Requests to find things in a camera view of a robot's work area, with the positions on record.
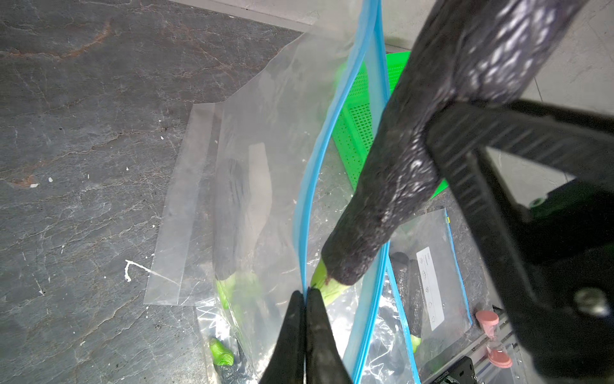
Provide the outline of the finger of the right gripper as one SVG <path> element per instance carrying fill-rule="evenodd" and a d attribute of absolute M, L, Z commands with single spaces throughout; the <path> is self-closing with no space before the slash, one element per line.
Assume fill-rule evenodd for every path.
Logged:
<path fill-rule="evenodd" d="M 520 344 L 545 379 L 613 376 L 613 118 L 519 100 L 458 102 L 429 141 Z M 496 149 L 572 175 L 513 201 Z"/>

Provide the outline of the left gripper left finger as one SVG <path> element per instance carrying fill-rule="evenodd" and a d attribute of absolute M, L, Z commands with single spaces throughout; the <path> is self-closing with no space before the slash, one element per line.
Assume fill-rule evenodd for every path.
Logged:
<path fill-rule="evenodd" d="M 300 384 L 305 378 L 306 306 L 292 293 L 276 346 L 260 384 Z"/>

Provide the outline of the clear zip-top bag blue zipper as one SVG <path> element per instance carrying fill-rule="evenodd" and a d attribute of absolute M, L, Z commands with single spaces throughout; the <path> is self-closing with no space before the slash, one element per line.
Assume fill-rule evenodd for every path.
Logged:
<path fill-rule="evenodd" d="M 407 339 L 393 327 L 385 357 L 391 383 L 412 383 L 444 365 L 447 350 L 473 322 L 445 209 L 422 214 L 399 227 L 391 240 L 390 262 L 409 326 Z"/>

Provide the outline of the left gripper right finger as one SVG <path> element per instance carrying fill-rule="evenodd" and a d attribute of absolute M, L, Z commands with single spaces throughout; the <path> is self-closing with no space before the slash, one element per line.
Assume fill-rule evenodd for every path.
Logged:
<path fill-rule="evenodd" d="M 306 382 L 352 384 L 337 351 L 321 291 L 310 288 L 306 299 Z"/>

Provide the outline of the eggplant with green stem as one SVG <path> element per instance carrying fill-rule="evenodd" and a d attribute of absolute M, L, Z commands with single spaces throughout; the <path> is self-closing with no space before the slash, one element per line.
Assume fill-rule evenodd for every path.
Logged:
<path fill-rule="evenodd" d="M 214 276 L 224 309 L 238 283 L 254 283 L 255 248 L 272 206 L 272 182 L 265 159 L 243 166 L 228 158 L 217 168 L 214 199 Z"/>

